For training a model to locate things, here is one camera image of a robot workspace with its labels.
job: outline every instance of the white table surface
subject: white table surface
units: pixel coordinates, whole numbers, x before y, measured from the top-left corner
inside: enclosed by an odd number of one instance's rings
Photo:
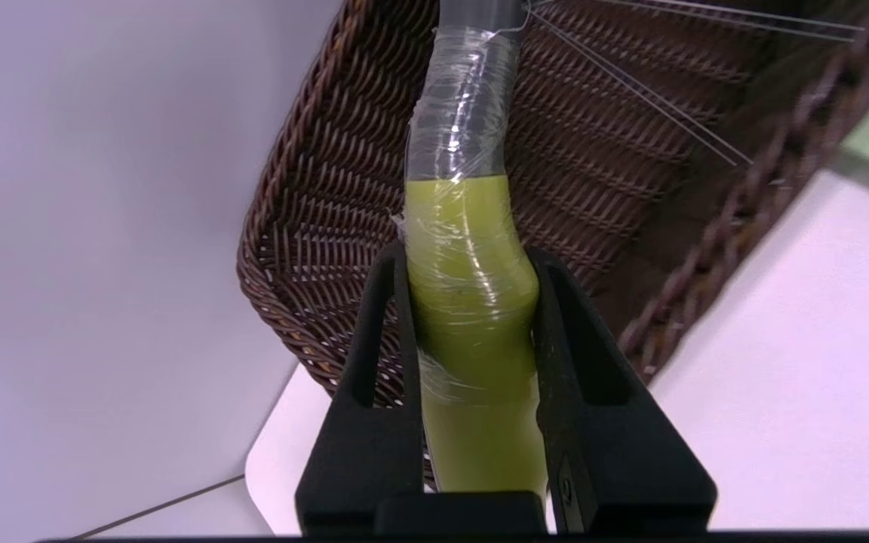
[[[869,167],[835,168],[654,385],[720,487],[714,529],[869,528]],[[247,457],[278,535],[299,534],[293,492],[327,407],[299,367]]]

